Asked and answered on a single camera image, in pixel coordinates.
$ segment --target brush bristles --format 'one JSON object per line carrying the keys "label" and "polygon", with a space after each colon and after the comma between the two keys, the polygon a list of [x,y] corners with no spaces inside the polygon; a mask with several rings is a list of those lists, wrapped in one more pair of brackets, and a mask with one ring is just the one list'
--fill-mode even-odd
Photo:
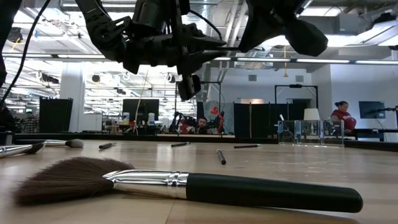
{"label": "brush bristles", "polygon": [[107,158],[74,157],[58,161],[23,181],[14,192],[14,200],[19,205],[35,205],[110,193],[113,183],[102,176],[129,169],[134,167]]}
{"label": "brush bristles", "polygon": [[39,150],[45,147],[44,143],[33,144],[32,148],[26,151],[26,154],[36,154]]}
{"label": "brush bristles", "polygon": [[85,143],[80,139],[72,139],[72,140],[66,141],[65,145],[68,147],[80,148],[80,147],[83,147],[85,145]]}

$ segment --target lamp shade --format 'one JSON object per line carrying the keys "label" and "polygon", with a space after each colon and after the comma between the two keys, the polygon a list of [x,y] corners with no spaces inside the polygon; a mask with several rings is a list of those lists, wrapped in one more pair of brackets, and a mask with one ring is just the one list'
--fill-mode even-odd
{"label": "lamp shade", "polygon": [[320,120],[317,108],[307,108],[304,111],[304,121],[318,121]]}

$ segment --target red shirt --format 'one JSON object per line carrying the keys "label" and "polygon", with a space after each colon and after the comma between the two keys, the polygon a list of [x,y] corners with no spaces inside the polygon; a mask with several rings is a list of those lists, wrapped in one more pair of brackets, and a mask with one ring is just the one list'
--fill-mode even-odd
{"label": "red shirt", "polygon": [[341,112],[339,110],[334,110],[334,112],[331,115],[338,117],[338,119],[340,120],[344,120],[345,129],[349,129],[351,131],[355,129],[356,120],[355,118],[351,117],[351,115],[348,112]]}

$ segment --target red object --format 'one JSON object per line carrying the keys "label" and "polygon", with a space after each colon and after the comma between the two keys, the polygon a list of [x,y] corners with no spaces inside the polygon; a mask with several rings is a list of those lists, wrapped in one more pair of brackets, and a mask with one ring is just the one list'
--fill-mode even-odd
{"label": "red object", "polygon": [[181,120],[180,123],[181,123],[181,126],[180,126],[181,133],[180,134],[189,134],[189,130],[188,130],[189,125],[184,120]]}
{"label": "red object", "polygon": [[355,129],[356,120],[355,118],[351,117],[351,115],[348,112],[341,112],[339,110],[334,110],[334,112],[331,115],[338,117],[338,119],[340,120],[344,120],[345,129],[349,129],[351,131]]}
{"label": "red object", "polygon": [[211,114],[214,114],[214,115],[218,115],[218,108],[217,108],[217,106],[214,106],[213,109],[210,110],[210,113],[211,113]]}
{"label": "red object", "polygon": [[217,134],[221,134],[221,130],[223,129],[224,126],[224,118],[223,116],[220,114],[220,112],[218,112],[218,107],[214,106],[213,109],[210,110],[211,114],[217,115],[220,118],[220,125],[217,128]]}

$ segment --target table surface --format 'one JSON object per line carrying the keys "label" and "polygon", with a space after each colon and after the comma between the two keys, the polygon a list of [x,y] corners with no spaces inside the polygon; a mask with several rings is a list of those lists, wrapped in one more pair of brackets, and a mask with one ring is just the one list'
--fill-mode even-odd
{"label": "table surface", "polygon": [[[0,223],[398,223],[398,154],[348,148],[263,145],[234,149],[233,144],[119,141],[98,152],[105,141],[85,141],[84,149],[48,147],[36,155],[0,159]],[[216,149],[222,149],[222,166]],[[247,208],[117,194],[36,207],[17,207],[10,192],[39,169],[73,156],[111,157],[135,167],[172,169],[268,179],[316,182],[356,189],[362,212],[303,212]]]}

